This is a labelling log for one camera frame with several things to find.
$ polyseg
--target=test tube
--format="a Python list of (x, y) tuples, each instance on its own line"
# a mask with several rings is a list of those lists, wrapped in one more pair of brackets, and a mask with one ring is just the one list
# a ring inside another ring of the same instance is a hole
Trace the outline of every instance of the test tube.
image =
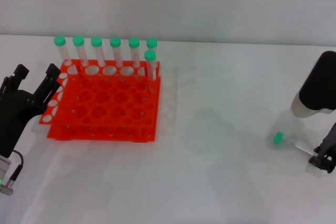
[(138, 38), (130, 38), (128, 44), (131, 48), (133, 67), (138, 68), (140, 66), (140, 56), (139, 56), (140, 41)]
[(145, 60), (147, 61), (147, 73), (150, 81), (156, 80), (156, 56), (153, 50), (145, 52)]
[(105, 66), (105, 57), (103, 52), (103, 42), (100, 37), (93, 37), (91, 38), (91, 45), (95, 48), (95, 53), (98, 61), (98, 65), (100, 67)]
[(71, 65), (71, 59), (69, 57), (65, 37), (64, 36), (56, 36), (54, 38), (54, 43), (58, 48), (59, 54), (61, 55), (62, 62), (64, 62), (64, 65), (66, 65), (66, 66)]
[(302, 143), (302, 141), (294, 140), (291, 137), (284, 135), (283, 132), (277, 132), (277, 134), (275, 135), (273, 139), (273, 143), (275, 145), (288, 144), (288, 145), (294, 146), (295, 148), (299, 149), (300, 151), (305, 152), (306, 154), (310, 156), (315, 156), (313, 150), (307, 150), (306, 148), (303, 147), (304, 143)]
[(72, 42), (76, 47), (80, 63), (82, 66), (86, 67), (89, 64), (89, 60), (84, 47), (84, 38), (82, 36), (76, 36), (72, 39)]
[(153, 50), (155, 53), (156, 53), (157, 43), (158, 41), (155, 38), (148, 38), (146, 42), (148, 49)]
[(110, 45), (113, 50), (113, 56), (115, 60), (115, 65), (117, 68), (122, 67), (122, 56), (121, 56), (121, 39), (119, 37), (113, 37), (110, 39)]

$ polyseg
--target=white table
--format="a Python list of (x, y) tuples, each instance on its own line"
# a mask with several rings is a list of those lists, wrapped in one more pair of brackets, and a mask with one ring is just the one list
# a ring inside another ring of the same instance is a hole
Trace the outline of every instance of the white table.
[[(107, 40), (104, 50), (111, 58)], [(308, 173), (303, 153), (268, 140), (282, 130), (315, 147), (335, 122), (289, 112), (326, 50), (336, 48), (160, 42), (156, 142), (58, 142), (34, 118), (16, 146), (25, 166), (14, 194), (0, 198), (0, 223), (332, 223), (336, 173)], [(31, 92), (51, 62), (60, 66), (51, 37), (0, 36), (0, 55), (1, 78), (22, 63)], [(10, 159), (8, 175), (19, 161)]]

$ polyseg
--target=white wall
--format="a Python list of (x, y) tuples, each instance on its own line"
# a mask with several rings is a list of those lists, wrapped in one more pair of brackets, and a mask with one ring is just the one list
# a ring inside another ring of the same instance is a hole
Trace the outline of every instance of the white wall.
[(336, 0), (0, 0), (0, 33), (336, 45)]

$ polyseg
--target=green test tube cap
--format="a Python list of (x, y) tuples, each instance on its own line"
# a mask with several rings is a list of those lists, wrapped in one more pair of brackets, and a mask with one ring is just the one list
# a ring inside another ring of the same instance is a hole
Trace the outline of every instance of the green test tube cap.
[(273, 139), (273, 143), (276, 145), (279, 145), (282, 143), (282, 139), (284, 138), (284, 134), (283, 132), (277, 132), (277, 134), (275, 135), (274, 139)]
[(54, 43), (56, 46), (61, 47), (64, 46), (66, 41), (65, 41), (65, 37), (64, 36), (56, 36), (54, 38)]
[(130, 38), (128, 41), (130, 48), (137, 48), (140, 46), (140, 41), (138, 38)]
[(146, 61), (155, 61), (156, 59), (156, 55), (155, 52), (153, 50), (147, 50), (145, 52), (145, 60)]
[(91, 45), (93, 47), (101, 47), (101, 45), (103, 45), (103, 41), (100, 37), (93, 37), (91, 38)]
[(147, 47), (152, 49), (152, 48), (156, 48), (157, 47), (157, 43), (158, 43), (158, 40), (155, 39), (155, 38), (149, 38), (147, 39)]
[(121, 39), (119, 37), (113, 37), (110, 39), (111, 47), (120, 47), (121, 46)]
[(76, 36), (72, 39), (72, 42), (76, 47), (81, 47), (82, 45), (84, 45), (84, 38), (83, 36)]

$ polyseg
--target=test tube rack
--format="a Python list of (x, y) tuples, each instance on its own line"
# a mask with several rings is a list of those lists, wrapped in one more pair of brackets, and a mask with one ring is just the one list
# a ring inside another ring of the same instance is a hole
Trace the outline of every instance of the test tube rack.
[(50, 124), (48, 138), (56, 140), (108, 140), (152, 142), (155, 140), (161, 77), (157, 63), (155, 81), (149, 81), (146, 61), (133, 69), (133, 61), (114, 60), (99, 67), (78, 59), (62, 64), (61, 87), (48, 104), (39, 123)]

